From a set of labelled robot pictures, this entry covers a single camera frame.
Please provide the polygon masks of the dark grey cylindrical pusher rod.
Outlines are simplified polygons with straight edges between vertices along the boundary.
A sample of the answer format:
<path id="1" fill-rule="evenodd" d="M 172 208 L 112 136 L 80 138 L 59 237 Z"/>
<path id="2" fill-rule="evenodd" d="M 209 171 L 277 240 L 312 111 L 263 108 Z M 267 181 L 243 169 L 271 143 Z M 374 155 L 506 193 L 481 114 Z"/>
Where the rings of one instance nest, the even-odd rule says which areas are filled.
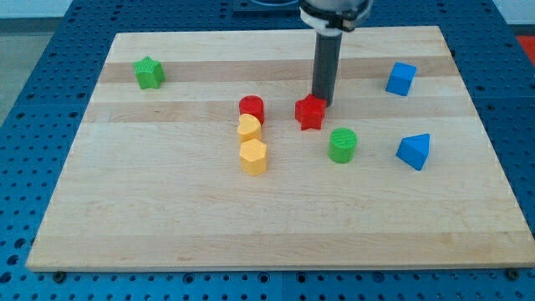
<path id="1" fill-rule="evenodd" d="M 341 41 L 342 34 L 316 34 L 311 93 L 316 98 L 325 99 L 327 107 L 333 103 Z"/>

